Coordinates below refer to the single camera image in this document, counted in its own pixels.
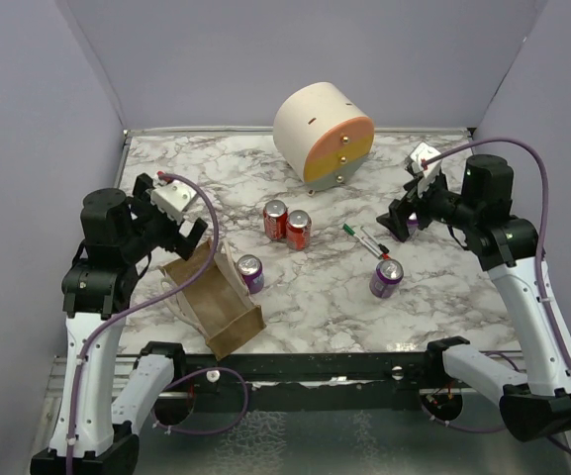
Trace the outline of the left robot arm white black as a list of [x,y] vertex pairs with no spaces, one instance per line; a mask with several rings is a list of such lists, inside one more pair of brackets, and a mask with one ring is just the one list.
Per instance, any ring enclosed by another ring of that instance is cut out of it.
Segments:
[[142,309],[132,295],[143,278],[137,265],[157,248],[190,259],[216,218],[197,219],[188,235],[186,209],[205,199],[198,185],[179,175],[143,173],[131,194],[104,188],[83,200],[83,240],[61,282],[67,356],[62,401],[48,447],[30,462],[33,474],[132,474],[140,432],[163,389],[186,381],[179,343],[151,342],[120,395],[114,378],[128,315]]

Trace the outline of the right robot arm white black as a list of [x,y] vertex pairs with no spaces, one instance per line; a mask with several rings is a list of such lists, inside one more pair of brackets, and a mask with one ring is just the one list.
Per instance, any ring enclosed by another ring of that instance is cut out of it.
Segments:
[[537,259],[534,225],[514,216],[514,172],[501,157],[470,156],[462,188],[454,193],[438,164],[406,160],[412,179],[394,200],[380,225],[399,241],[409,237],[408,217],[420,229],[439,222],[465,236],[465,247],[479,260],[497,288],[524,356],[518,373],[481,353],[460,336],[428,344],[425,379],[435,387],[460,380],[498,407],[505,427],[519,441],[571,430],[571,337],[553,291],[545,260]]

